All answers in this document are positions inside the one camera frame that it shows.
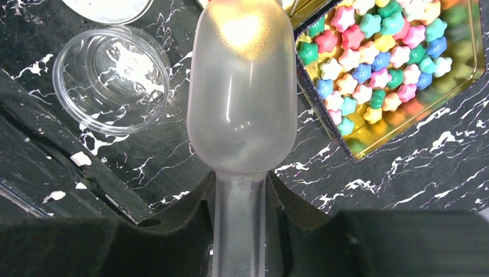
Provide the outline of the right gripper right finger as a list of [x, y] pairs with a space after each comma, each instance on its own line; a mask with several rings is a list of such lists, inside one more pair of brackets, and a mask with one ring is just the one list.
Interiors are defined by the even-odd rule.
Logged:
[[267, 276], [487, 276], [488, 221], [464, 211], [329, 216], [266, 179]]

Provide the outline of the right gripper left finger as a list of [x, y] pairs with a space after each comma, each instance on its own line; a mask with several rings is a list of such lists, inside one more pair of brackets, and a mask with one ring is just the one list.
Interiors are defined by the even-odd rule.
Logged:
[[139, 224], [121, 218], [1, 220], [2, 276], [207, 276], [213, 171]]

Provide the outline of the clear plastic scoop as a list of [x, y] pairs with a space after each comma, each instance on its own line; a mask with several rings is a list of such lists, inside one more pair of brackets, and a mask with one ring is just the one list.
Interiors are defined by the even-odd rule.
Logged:
[[296, 50], [277, 1], [212, 1], [195, 30], [187, 132], [216, 173], [213, 276], [264, 276], [265, 179], [297, 129]]

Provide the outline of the clear round jar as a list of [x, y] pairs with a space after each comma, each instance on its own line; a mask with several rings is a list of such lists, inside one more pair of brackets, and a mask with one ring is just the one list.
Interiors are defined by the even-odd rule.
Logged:
[[156, 122], [170, 94], [163, 46], [141, 29], [113, 25], [70, 39], [52, 68], [64, 110], [80, 125], [113, 136]]

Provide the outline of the tin of star candies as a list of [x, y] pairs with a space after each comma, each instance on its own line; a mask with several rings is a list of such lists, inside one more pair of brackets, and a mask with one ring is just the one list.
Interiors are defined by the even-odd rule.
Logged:
[[485, 71], [486, 1], [291, 1], [298, 82], [355, 160], [468, 90]]

